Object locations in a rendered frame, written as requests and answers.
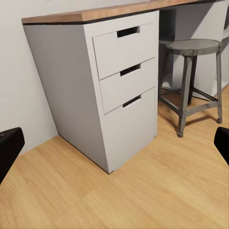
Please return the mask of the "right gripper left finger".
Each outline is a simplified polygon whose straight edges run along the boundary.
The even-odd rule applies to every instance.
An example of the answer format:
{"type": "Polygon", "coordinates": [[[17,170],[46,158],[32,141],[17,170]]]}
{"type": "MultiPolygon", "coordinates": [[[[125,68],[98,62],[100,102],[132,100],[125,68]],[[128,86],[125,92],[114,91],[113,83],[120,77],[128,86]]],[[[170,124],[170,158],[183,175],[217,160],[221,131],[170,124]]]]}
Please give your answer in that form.
{"type": "Polygon", "coordinates": [[[20,127],[0,132],[0,184],[25,145],[20,127]]]}

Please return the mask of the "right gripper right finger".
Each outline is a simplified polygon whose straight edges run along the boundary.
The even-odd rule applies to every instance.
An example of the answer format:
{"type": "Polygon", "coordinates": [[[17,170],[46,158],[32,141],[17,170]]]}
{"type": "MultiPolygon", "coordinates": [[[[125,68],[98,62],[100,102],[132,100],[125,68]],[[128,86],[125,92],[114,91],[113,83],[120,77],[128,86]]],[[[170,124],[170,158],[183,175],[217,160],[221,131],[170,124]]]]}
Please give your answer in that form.
{"type": "Polygon", "coordinates": [[[218,127],[214,144],[229,165],[229,129],[218,127]]]}

